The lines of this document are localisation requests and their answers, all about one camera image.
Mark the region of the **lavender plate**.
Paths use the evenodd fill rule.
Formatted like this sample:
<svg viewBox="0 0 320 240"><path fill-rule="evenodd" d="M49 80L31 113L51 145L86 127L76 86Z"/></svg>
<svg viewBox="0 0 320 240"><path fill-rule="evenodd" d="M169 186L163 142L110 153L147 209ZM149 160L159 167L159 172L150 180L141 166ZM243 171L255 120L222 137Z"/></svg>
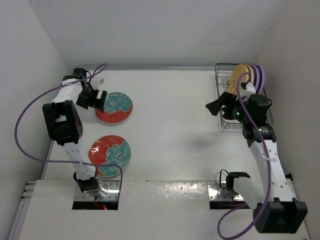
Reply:
<svg viewBox="0 0 320 240"><path fill-rule="evenodd" d="M266 74L264 71L264 68L260 65L256 64L255 67L257 67L259 75L260 75L260 82L258 87L258 93L261 94L264 90L265 82L266 82Z"/></svg>
<svg viewBox="0 0 320 240"><path fill-rule="evenodd" d="M254 65L254 64L251 64L250 65L251 68L255 71L255 90L256 90L256 93L258 94L260 92L260 72L258 70L258 68Z"/></svg>

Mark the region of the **orange plate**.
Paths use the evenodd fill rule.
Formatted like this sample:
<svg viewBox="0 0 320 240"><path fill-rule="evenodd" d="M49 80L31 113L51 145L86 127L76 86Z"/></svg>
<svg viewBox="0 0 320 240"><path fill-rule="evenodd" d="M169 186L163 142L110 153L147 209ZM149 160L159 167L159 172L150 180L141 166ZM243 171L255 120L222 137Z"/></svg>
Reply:
<svg viewBox="0 0 320 240"><path fill-rule="evenodd" d="M234 68L234 70L229 78L229 83L228 83L228 87L227 87L228 93L237 95L238 80L243 73L249 73L247 67L244 64L238 64Z"/></svg>

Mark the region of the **cream plate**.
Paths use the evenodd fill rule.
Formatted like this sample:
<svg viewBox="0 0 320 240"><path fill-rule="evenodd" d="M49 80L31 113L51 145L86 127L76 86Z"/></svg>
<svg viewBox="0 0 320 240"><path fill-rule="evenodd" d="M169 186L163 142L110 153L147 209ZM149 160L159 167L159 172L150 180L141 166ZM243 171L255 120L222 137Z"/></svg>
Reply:
<svg viewBox="0 0 320 240"><path fill-rule="evenodd" d="M250 83L256 86L257 84L257 77L256 77L256 70L250 64L245 64L248 72L250 73Z"/></svg>

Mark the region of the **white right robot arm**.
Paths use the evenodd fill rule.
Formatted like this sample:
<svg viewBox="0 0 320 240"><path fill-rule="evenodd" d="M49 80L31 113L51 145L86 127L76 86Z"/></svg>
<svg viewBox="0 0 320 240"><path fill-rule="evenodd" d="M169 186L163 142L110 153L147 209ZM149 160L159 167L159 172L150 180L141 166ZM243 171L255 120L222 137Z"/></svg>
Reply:
<svg viewBox="0 0 320 240"><path fill-rule="evenodd" d="M306 203L297 199L283 171L275 132L267 124L271 105L272 101L261 94L237 97L224 92L205 106L213 116L223 111L223 118L242 124L243 137L254 156L263 186L263 190L259 190L247 172L228 173L226 191L241 195L245 202L230 211L249 207L253 215L252 222L243 231L229 237L232 240L251 228L260 234L295 234L308 213Z"/></svg>

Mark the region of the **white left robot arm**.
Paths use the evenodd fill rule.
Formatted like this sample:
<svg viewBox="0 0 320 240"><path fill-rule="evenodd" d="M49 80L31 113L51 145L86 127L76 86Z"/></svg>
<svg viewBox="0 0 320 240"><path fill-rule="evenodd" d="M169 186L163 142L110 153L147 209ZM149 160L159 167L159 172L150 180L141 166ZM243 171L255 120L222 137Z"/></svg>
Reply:
<svg viewBox="0 0 320 240"><path fill-rule="evenodd" d="M104 112L107 92L103 90L98 97L103 79L96 78L93 83L82 81L87 77L87 72L83 68L75 68L71 75L64 76L64 87L52 102L42 106L42 111L50 139L64 149L72 162L73 178L80 191L102 199L105 194L99 184L96 167L88 165L90 160L83 149L84 130L76 106Z"/></svg>

